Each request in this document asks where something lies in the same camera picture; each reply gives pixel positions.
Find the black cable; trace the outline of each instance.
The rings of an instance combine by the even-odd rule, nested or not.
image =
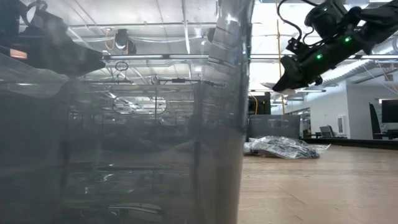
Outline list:
[[[302,1],[302,2],[305,2],[305,3],[309,4],[309,5],[311,5],[311,6],[313,6],[313,7],[318,6],[318,4],[315,4],[314,2],[311,2],[311,1],[309,1],[309,0],[301,0],[301,1]]]
[[[284,2],[286,2],[286,1],[287,1],[287,0],[281,0],[281,2],[278,4],[276,13],[277,13],[277,15],[279,16],[279,18],[280,18],[282,21],[284,21],[285,23],[287,23],[287,24],[289,24],[289,25],[291,25],[292,27],[294,27],[294,28],[297,29],[297,31],[298,31],[297,40],[300,40],[300,39],[301,39],[301,36],[302,36],[302,34],[303,34],[303,32],[302,32],[302,30],[300,29],[300,27],[299,27],[298,25],[294,24],[293,22],[290,22],[290,21],[284,19],[284,18],[280,15],[280,6],[281,6]],[[311,2],[311,1],[309,1],[309,0],[301,0],[301,1],[307,3],[307,4],[311,5],[311,6],[314,6],[314,7],[317,6],[317,4],[315,4],[315,3],[313,3],[313,2]]]
[[[311,28],[312,28],[311,32],[305,34],[304,37],[303,37],[303,43],[304,43],[305,45],[308,45],[308,44],[305,43],[305,38],[306,38],[308,35],[312,34],[313,31],[314,31],[314,28],[313,28],[313,27],[311,27]]]
[[[30,22],[27,20],[27,12],[32,9],[33,7],[36,7],[36,10],[47,10],[47,3],[43,0],[36,0],[35,2],[30,3],[28,6],[25,6],[24,3],[19,2],[19,10],[20,10],[20,15],[22,17],[22,20],[24,21],[25,25],[30,26]]]

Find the green led light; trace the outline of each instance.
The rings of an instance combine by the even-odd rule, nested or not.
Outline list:
[[[351,40],[351,37],[346,37],[345,39],[344,39],[344,42],[349,42]]]

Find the wooden floor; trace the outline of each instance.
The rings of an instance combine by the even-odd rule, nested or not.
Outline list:
[[[246,156],[238,223],[398,223],[398,151],[333,146],[320,159]]]

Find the ceiling light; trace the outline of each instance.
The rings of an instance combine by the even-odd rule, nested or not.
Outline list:
[[[37,84],[35,84],[35,83],[17,83],[17,85],[20,85],[20,86],[36,86]]]

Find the desk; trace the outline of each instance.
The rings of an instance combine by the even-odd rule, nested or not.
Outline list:
[[[387,137],[388,139],[398,138],[398,129],[390,129],[387,130]]]
[[[315,134],[303,134],[304,138],[311,138],[312,136],[315,136],[316,138],[322,137],[321,133],[315,133]]]

